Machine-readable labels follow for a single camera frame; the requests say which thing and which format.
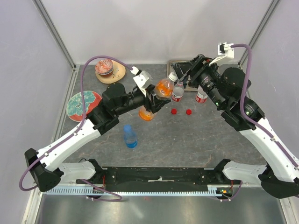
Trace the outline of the orange drink bottle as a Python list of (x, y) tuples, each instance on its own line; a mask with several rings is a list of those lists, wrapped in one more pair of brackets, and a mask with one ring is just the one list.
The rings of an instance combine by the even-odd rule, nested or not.
[[(167, 78), (161, 79), (155, 86), (153, 93), (154, 99), (156, 100), (166, 100), (171, 99), (172, 93), (174, 90), (174, 85), (177, 80), (177, 75), (174, 72), (171, 72)], [(139, 116), (145, 121), (151, 121), (155, 117), (155, 113), (149, 112), (142, 107), (139, 110)]]

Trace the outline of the clear bottle red cap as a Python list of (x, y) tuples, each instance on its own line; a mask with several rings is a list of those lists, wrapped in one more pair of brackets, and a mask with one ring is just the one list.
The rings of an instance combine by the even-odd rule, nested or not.
[(182, 81), (178, 81), (173, 88), (171, 98), (173, 101), (179, 102), (180, 100), (182, 100), (183, 94), (184, 94), (184, 84)]

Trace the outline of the clear bottle red label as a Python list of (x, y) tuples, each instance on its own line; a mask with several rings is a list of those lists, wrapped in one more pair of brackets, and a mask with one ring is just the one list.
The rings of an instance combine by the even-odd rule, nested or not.
[(200, 86), (198, 86), (196, 101), (198, 103), (203, 104), (206, 102), (207, 98), (208, 98), (208, 95), (204, 92), (204, 90)]

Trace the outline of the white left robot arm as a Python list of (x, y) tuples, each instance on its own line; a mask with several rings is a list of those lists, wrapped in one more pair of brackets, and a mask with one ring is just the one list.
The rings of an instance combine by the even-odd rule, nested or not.
[(99, 183), (103, 173), (93, 160), (83, 163), (64, 163), (70, 155), (86, 143), (98, 138), (119, 123), (118, 117), (138, 107), (151, 113), (158, 112), (170, 98), (159, 97), (150, 84), (145, 92), (138, 87), (126, 93), (123, 84), (114, 83), (102, 93), (99, 104), (87, 114), (80, 124), (51, 145), (38, 151), (29, 149), (25, 159), (29, 171), (41, 192), (56, 187), (60, 182), (89, 180)]

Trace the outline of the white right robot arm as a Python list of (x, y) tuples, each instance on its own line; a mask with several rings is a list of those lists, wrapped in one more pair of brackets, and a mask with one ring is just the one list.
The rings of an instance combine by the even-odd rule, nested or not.
[(190, 61), (171, 62), (178, 78), (187, 86), (200, 88), (214, 103), (225, 122), (248, 139), (266, 160), (249, 165), (223, 159), (214, 168), (218, 183), (228, 180), (261, 186), (275, 198), (299, 195), (298, 159), (275, 136), (262, 109), (252, 99), (241, 99), (245, 73), (235, 66), (210, 65), (211, 59), (197, 55)]

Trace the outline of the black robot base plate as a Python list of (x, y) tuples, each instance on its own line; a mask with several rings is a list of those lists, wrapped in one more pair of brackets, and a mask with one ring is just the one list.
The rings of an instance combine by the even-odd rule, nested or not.
[(236, 186), (238, 180), (229, 180), (213, 168), (178, 167), (107, 167), (96, 168), (88, 182), (104, 184), (108, 191), (204, 191), (208, 185)]

